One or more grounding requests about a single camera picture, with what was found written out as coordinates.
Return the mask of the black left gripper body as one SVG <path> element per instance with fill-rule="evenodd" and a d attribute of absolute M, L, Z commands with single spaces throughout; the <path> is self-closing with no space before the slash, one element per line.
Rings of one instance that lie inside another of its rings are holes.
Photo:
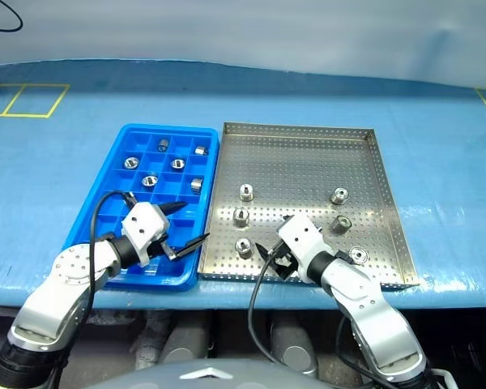
<path fill-rule="evenodd" d="M 165 247 L 168 244 L 167 240 L 169 226 L 170 222 L 168 219 L 165 219 L 164 222 L 159 224 L 155 235 L 151 239 L 151 243 L 147 247 L 147 255 L 149 259 L 153 259 L 161 255 L 166 255 Z"/>

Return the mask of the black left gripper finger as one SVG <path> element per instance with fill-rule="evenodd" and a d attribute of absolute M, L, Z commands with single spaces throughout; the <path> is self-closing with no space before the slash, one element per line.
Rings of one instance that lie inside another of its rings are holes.
<path fill-rule="evenodd" d="M 171 249 L 170 254 L 168 255 L 168 258 L 170 260 L 177 260 L 185 257 L 186 255 L 192 253 L 196 249 L 198 249 L 209 237 L 209 233 L 204 233 L 201 236 L 195 237 L 191 240 L 189 240 L 184 247 L 180 249 Z"/>
<path fill-rule="evenodd" d="M 160 210 L 165 216 L 170 216 L 178 211 L 180 211 L 183 207 L 187 205 L 185 201 L 173 201 L 162 203 L 160 205 Z"/>

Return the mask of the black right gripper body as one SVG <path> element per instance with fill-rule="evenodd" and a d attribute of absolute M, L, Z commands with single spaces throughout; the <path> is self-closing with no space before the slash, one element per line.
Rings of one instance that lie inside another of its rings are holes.
<path fill-rule="evenodd" d="M 271 266 L 274 269 L 297 269 L 298 267 L 298 262 L 292 255 L 291 249 L 283 240 L 279 240 L 273 245 L 271 248 L 271 258 Z"/>

